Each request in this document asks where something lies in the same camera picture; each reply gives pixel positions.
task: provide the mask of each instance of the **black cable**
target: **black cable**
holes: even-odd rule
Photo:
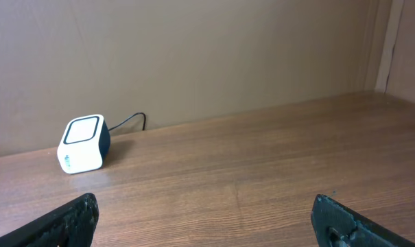
[[[131,118],[133,118],[133,117],[135,117],[135,116],[137,116],[137,115],[139,115],[139,114],[142,114],[142,115],[143,115],[143,129],[142,129],[142,130],[145,130],[145,125],[146,125],[146,115],[145,115],[145,113],[136,113],[136,114],[132,115],[131,117],[127,118],[125,121],[123,121],[123,122],[119,123],[118,125],[116,125],[116,126],[112,127],[112,128],[111,128],[111,129],[109,129],[108,131],[114,130],[115,128],[117,128],[117,127],[119,127],[120,125],[122,125],[122,124],[126,123],[128,120],[130,120]]]

